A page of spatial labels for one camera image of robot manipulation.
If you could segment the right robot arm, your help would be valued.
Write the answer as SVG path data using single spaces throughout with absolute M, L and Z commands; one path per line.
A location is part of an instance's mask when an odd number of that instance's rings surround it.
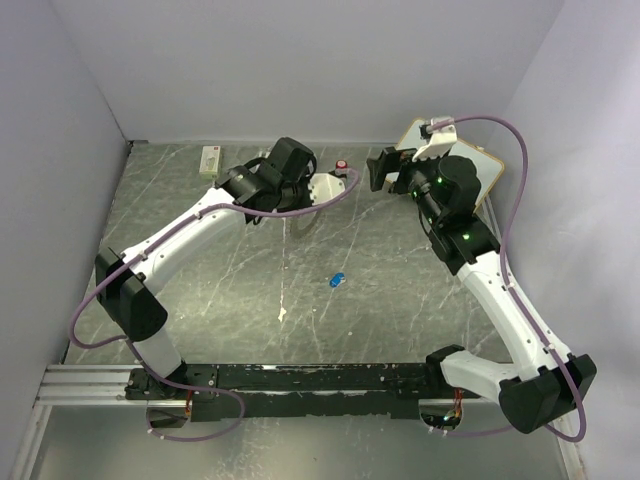
M 551 332 L 510 274 L 501 243 L 475 212 L 481 181 L 474 163 L 451 154 L 413 161 L 409 151 L 388 147 L 367 167 L 372 191 L 396 174 L 391 192 L 415 202 L 432 251 L 477 299 L 511 357 L 496 363 L 459 345 L 444 347 L 426 358 L 426 390 L 443 398 L 461 389 L 490 400 L 524 434 L 582 413 L 597 368 Z

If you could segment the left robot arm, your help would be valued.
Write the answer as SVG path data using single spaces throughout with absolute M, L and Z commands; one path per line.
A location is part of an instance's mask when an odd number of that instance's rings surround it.
M 162 398 L 181 395 L 187 375 L 157 294 L 198 249 L 241 232 L 257 212 L 310 206 L 309 181 L 316 169 L 308 147 L 282 137 L 268 156 L 228 169 L 196 205 L 156 234 L 121 253 L 105 248 L 98 254 L 97 300 L 153 370 L 150 386 Z

